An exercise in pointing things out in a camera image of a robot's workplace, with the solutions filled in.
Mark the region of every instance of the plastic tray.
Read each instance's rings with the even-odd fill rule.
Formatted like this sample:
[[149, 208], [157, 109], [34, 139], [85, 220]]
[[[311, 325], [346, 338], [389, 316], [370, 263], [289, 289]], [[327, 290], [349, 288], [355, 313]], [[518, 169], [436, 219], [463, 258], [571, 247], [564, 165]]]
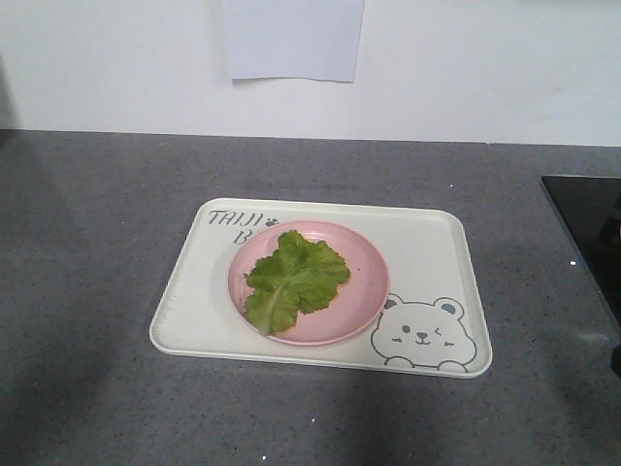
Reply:
[[[328, 220], [348, 226], [384, 254], [391, 294], [362, 332], [318, 347], [258, 335], [227, 291], [240, 247], [278, 222]], [[175, 355], [312, 364], [473, 378], [492, 360], [464, 228], [442, 211], [214, 199], [198, 211], [149, 329]]]

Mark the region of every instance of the white paper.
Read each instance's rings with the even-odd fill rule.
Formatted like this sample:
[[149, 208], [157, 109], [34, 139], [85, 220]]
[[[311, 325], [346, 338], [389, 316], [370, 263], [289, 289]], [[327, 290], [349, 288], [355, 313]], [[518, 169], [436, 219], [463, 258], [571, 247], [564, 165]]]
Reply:
[[231, 79], [353, 82], [363, 0], [223, 0]]

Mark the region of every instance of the lettuce leaf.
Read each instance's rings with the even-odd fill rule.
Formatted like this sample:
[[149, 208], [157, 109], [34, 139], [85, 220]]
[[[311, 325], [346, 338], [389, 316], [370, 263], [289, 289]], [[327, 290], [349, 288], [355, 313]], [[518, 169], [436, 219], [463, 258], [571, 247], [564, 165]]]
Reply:
[[293, 327], [298, 312], [327, 308], [338, 286], [349, 280], [349, 269], [325, 241], [312, 243], [291, 230], [278, 237], [278, 249], [257, 260], [245, 278], [254, 292], [245, 301], [244, 317], [269, 335]]

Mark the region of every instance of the cartoon bear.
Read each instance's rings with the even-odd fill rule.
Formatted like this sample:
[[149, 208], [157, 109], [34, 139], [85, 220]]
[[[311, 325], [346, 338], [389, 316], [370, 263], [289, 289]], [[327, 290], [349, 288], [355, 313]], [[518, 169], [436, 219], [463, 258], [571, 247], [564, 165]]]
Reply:
[[466, 332], [463, 316], [464, 308], [454, 299], [408, 303], [390, 294], [371, 345], [387, 366], [468, 372], [476, 344]]

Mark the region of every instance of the black stove top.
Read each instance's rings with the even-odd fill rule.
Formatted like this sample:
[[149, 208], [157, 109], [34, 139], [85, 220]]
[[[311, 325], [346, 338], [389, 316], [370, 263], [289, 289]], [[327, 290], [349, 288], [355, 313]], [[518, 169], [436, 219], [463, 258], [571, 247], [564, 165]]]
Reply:
[[[541, 177], [621, 325], [621, 179]], [[612, 357], [621, 377], [621, 346]]]

